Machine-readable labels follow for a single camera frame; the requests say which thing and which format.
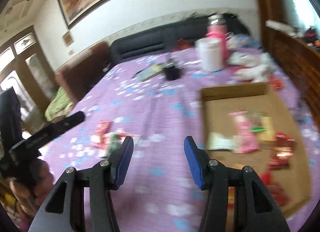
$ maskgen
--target pink thermos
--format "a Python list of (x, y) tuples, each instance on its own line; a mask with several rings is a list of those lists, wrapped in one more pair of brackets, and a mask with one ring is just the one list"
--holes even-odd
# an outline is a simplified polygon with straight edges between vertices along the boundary
[(222, 57), (224, 59), (229, 58), (227, 49), (227, 26), (225, 20), (221, 14), (212, 15), (209, 17), (208, 33), (207, 37), (218, 38), (221, 40)]

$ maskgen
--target white wall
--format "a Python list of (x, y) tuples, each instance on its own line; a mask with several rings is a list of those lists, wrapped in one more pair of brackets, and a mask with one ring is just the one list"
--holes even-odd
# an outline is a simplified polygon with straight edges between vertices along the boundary
[(75, 42), (65, 47), (67, 31), (57, 0), (47, 0), (35, 20), (35, 30), (53, 69), (68, 60), (68, 51), (79, 52), (102, 38), (136, 23), (191, 9), (257, 9), (256, 0), (110, 0), (71, 29)]

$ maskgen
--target white container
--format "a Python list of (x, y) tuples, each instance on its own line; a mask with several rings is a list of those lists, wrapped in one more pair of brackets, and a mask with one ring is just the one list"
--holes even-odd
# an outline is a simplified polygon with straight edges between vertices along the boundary
[(223, 68), (221, 40), (205, 37), (195, 42), (202, 70), (219, 71)]

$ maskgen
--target ceiling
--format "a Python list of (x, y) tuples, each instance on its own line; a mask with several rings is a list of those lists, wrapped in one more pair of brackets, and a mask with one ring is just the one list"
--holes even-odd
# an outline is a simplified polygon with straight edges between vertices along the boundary
[(0, 38), (34, 19), (45, 0), (9, 0), (0, 14)]

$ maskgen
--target red candy wrapper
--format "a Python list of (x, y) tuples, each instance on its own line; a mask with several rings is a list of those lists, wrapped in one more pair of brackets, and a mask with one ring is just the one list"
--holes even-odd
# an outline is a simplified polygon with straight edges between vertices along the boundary
[(235, 208), (235, 188), (228, 187), (228, 209), (232, 210)]
[(270, 76), (269, 84), (276, 89), (283, 89), (284, 83), (274, 75)]
[(91, 136), (91, 144), (95, 147), (104, 149), (105, 139), (104, 134), (108, 133), (111, 127), (112, 121), (100, 121), (96, 127), (94, 135)]
[(274, 183), (271, 179), (271, 173), (267, 171), (260, 179), (269, 190), (270, 194), (279, 206), (284, 206), (289, 203), (290, 198), (278, 183)]
[(268, 185), (267, 188), (279, 206), (284, 206), (289, 203), (290, 198), (287, 196), (287, 194), (284, 192), (284, 190), (280, 187), (279, 184), (271, 184)]
[(289, 159), (293, 155), (295, 141), (284, 135), (276, 134), (275, 147), (273, 148), (273, 156), (269, 161), (270, 169), (280, 169), (289, 166)]

